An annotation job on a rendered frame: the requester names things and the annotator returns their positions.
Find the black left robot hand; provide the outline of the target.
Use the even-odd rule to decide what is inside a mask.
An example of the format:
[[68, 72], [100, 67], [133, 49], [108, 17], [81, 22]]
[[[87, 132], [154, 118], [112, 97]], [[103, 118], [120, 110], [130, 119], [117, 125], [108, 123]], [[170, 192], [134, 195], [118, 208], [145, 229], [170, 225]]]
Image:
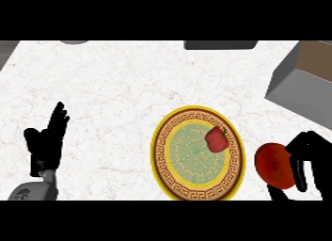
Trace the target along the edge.
[[69, 117], [64, 109], [64, 103], [58, 102], [52, 112], [47, 127], [39, 131], [36, 128], [24, 130], [28, 152], [31, 154], [31, 171], [33, 177], [44, 170], [59, 168], [62, 140], [67, 130]]

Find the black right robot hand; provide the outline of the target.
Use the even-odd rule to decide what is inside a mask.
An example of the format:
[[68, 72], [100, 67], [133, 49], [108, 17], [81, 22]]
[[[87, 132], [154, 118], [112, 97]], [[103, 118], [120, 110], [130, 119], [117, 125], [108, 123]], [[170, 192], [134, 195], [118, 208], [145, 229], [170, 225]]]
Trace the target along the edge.
[[[332, 201], [332, 143], [314, 132], [301, 132], [285, 146], [291, 154], [289, 162], [295, 178], [295, 187], [300, 192], [307, 191], [303, 163], [311, 163], [316, 189], [325, 201]], [[273, 201], [288, 201], [283, 189], [267, 184]]]

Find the grey cardboard box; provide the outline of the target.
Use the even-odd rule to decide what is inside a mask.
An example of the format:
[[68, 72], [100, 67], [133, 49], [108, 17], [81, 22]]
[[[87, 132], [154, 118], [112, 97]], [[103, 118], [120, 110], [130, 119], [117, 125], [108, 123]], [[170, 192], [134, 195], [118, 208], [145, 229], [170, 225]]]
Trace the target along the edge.
[[332, 131], [332, 40], [301, 40], [273, 70], [266, 99]]

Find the yellow patterned plate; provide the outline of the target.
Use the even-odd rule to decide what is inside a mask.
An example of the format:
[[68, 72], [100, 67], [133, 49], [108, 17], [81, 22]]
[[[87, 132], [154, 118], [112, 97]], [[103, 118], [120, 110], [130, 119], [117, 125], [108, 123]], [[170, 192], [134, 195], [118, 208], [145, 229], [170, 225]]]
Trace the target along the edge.
[[[205, 134], [218, 127], [229, 146], [213, 153]], [[227, 118], [213, 109], [187, 105], [159, 122], [152, 137], [151, 164], [158, 185], [173, 200], [229, 200], [246, 168], [245, 147]]]

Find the red strawberry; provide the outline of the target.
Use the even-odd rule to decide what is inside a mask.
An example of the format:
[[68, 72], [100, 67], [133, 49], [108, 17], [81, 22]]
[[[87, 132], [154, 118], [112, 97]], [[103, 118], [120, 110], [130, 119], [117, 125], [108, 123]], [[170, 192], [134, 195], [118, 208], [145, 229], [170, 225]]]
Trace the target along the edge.
[[207, 148], [213, 153], [220, 153], [229, 146], [226, 132], [216, 126], [204, 137]]

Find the dark grey appliance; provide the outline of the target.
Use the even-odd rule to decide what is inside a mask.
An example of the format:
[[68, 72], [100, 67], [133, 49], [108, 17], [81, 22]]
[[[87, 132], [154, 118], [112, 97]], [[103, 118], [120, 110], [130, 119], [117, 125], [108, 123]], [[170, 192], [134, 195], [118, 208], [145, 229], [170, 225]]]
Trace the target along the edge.
[[245, 50], [252, 49], [257, 40], [187, 40], [186, 50]]

